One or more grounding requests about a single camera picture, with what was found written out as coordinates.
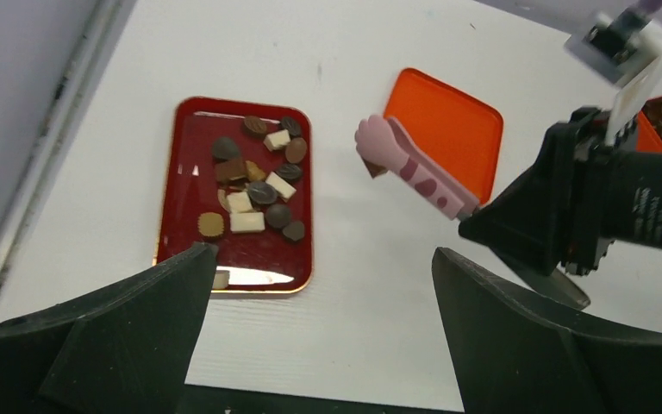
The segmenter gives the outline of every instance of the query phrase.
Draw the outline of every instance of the pink silicone tongs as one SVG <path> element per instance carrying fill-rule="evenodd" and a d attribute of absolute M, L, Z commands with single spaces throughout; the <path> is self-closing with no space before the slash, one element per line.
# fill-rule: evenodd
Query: pink silicone tongs
<path fill-rule="evenodd" d="M 480 204 L 415 145 L 395 117 L 370 116 L 359 123 L 354 140 L 362 160 L 395 173 L 449 219 L 469 216 Z"/>

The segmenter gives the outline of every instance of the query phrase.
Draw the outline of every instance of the white surface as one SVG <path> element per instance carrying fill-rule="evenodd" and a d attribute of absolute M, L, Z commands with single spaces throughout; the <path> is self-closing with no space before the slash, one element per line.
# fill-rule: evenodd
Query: white surface
<path fill-rule="evenodd" d="M 602 10 L 615 17 L 638 0 L 478 0 L 501 10 L 546 24 L 557 30 L 576 32 L 588 16 Z M 662 22 L 662 9 L 656 13 Z"/>
<path fill-rule="evenodd" d="M 461 410 L 434 248 L 510 273 L 402 181 L 372 182 L 353 132 L 383 109 L 401 69 L 419 68 L 502 113 L 498 193 L 548 126 L 612 102 L 567 56 L 566 38 L 462 0 L 139 2 L 13 268 L 0 321 L 151 265 L 183 99 L 290 105 L 313 123 L 315 277 L 292 299 L 210 301 L 187 382 Z M 662 253 L 616 244 L 600 268 L 582 284 L 590 310 L 662 330 Z"/>

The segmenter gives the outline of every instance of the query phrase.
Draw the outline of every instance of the chocolate piece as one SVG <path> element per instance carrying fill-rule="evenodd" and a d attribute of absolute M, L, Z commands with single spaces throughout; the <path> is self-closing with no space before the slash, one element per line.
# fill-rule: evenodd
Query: chocolate piece
<path fill-rule="evenodd" d="M 215 165 L 215 178 L 220 183 L 244 179 L 246 176 L 247 168 L 242 158 L 235 158 Z"/>
<path fill-rule="evenodd" d="M 308 144 L 303 138 L 293 138 L 285 147 L 285 159 L 291 164 L 298 164 L 306 158 Z"/>
<path fill-rule="evenodd" d="M 283 235 L 291 242 L 299 242 L 306 236 L 306 226 L 303 222 L 296 220 L 285 226 L 285 229 L 283 229 Z"/>
<path fill-rule="evenodd" d="M 245 161 L 247 167 L 247 179 L 250 181 L 262 181 L 267 174 L 257 164 L 252 161 Z"/>
<path fill-rule="evenodd" d="M 227 191 L 223 188 L 217 190 L 217 200 L 219 200 L 219 205 L 229 213 L 229 201 L 227 200 Z"/>
<path fill-rule="evenodd" d="M 290 144 L 290 134 L 285 129 L 280 129 L 278 132 L 266 135 L 263 144 L 268 151 L 278 151 Z"/>
<path fill-rule="evenodd" d="M 265 181 L 254 181 L 247 186 L 247 195 L 253 203 L 260 205 L 273 204 L 278 201 L 278 192 Z"/>
<path fill-rule="evenodd" d="M 215 279 L 212 282 L 213 291 L 223 291 L 229 286 L 229 270 L 217 270 Z"/>
<path fill-rule="evenodd" d="M 248 213 L 253 211 L 253 204 L 250 202 L 250 196 L 245 191 L 233 192 L 227 195 L 230 213 Z"/>
<path fill-rule="evenodd" d="M 245 116 L 245 119 L 242 120 L 242 127 L 254 138 L 265 138 L 267 134 L 267 124 L 256 116 Z"/>
<path fill-rule="evenodd" d="M 289 183 L 298 181 L 303 176 L 303 170 L 295 164 L 283 164 L 279 166 L 275 173 Z"/>
<path fill-rule="evenodd" d="M 275 189 L 278 192 L 278 195 L 287 203 L 293 194 L 296 193 L 296 187 L 288 184 L 288 181 L 281 179 L 279 175 L 274 172 L 271 172 L 267 176 L 265 183 Z"/>
<path fill-rule="evenodd" d="M 280 118 L 280 128 L 288 131 L 292 137 L 301 136 L 301 124 L 290 116 Z"/>
<path fill-rule="evenodd" d="M 366 167 L 366 171 L 369 172 L 369 175 L 371 175 L 373 179 L 379 177 L 384 173 L 387 173 L 387 169 L 384 168 L 383 166 L 378 166 L 377 164 L 374 164 L 364 159 L 362 159 L 362 161 L 364 161 L 364 166 Z"/>
<path fill-rule="evenodd" d="M 217 213 L 203 213 L 197 223 L 199 234 L 204 237 L 219 237 L 224 233 L 224 218 Z"/>
<path fill-rule="evenodd" d="M 258 212 L 230 214 L 229 229 L 232 233 L 259 233 L 265 230 L 265 219 Z"/>
<path fill-rule="evenodd" d="M 218 160 L 231 160 L 241 156 L 240 147 L 228 136 L 221 136 L 212 144 L 212 156 Z"/>
<path fill-rule="evenodd" d="M 267 208 L 265 212 L 265 221 L 267 225 L 274 229 L 282 229 L 288 224 L 292 219 L 292 214 L 290 213 L 290 207 L 285 204 L 273 204 Z"/>

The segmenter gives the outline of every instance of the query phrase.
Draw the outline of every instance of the chocolate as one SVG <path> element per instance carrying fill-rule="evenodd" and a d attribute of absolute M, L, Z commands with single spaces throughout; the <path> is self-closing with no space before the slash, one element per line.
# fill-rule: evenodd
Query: chocolate
<path fill-rule="evenodd" d="M 218 160 L 231 160 L 241 157 L 240 147 L 228 136 L 221 136 L 212 144 L 212 156 Z"/>
<path fill-rule="evenodd" d="M 204 237 L 219 237 L 224 233 L 224 218 L 217 213 L 203 213 L 199 216 L 197 227 Z"/>
<path fill-rule="evenodd" d="M 267 225 L 277 230 L 283 229 L 290 224 L 291 219 L 290 207 L 285 204 L 273 204 L 265 212 Z"/>
<path fill-rule="evenodd" d="M 215 178 L 220 183 L 228 183 L 247 176 L 247 167 L 242 158 L 224 161 L 215 165 Z"/>
<path fill-rule="evenodd" d="M 254 138 L 265 138 L 267 134 L 267 124 L 256 116 L 245 116 L 245 119 L 242 120 L 242 127 Z"/>
<path fill-rule="evenodd" d="M 229 286 L 229 270 L 217 270 L 212 281 L 213 291 L 223 291 Z"/>
<path fill-rule="evenodd" d="M 387 169 L 384 168 L 383 166 L 378 166 L 377 164 L 374 164 L 364 159 L 362 159 L 362 161 L 364 161 L 364 166 L 366 167 L 366 171 L 369 172 L 369 175 L 371 175 L 373 179 L 379 177 L 384 173 L 387 173 Z"/>
<path fill-rule="evenodd" d="M 217 190 L 217 201 L 219 205 L 226 211 L 229 212 L 229 201 L 227 201 L 227 190 L 220 188 Z"/>
<path fill-rule="evenodd" d="M 247 195 L 253 203 L 260 205 L 273 204 L 278 201 L 278 192 L 265 181 L 254 181 L 247 186 Z"/>
<path fill-rule="evenodd" d="M 280 128 L 288 131 L 292 137 L 301 136 L 301 124 L 290 116 L 280 118 Z"/>
<path fill-rule="evenodd" d="M 285 226 L 283 229 L 283 235 L 291 242 L 299 242 L 306 236 L 306 226 L 303 222 L 296 220 Z"/>
<path fill-rule="evenodd" d="M 250 181 L 262 181 L 267 177 L 267 174 L 257 164 L 252 161 L 245 161 L 247 167 L 247 179 Z"/>
<path fill-rule="evenodd" d="M 285 159 L 291 164 L 298 164 L 306 158 L 308 143 L 303 138 L 293 138 L 285 147 Z"/>
<path fill-rule="evenodd" d="M 295 164 L 283 164 L 279 166 L 275 173 L 289 183 L 298 181 L 303 176 L 303 170 Z"/>

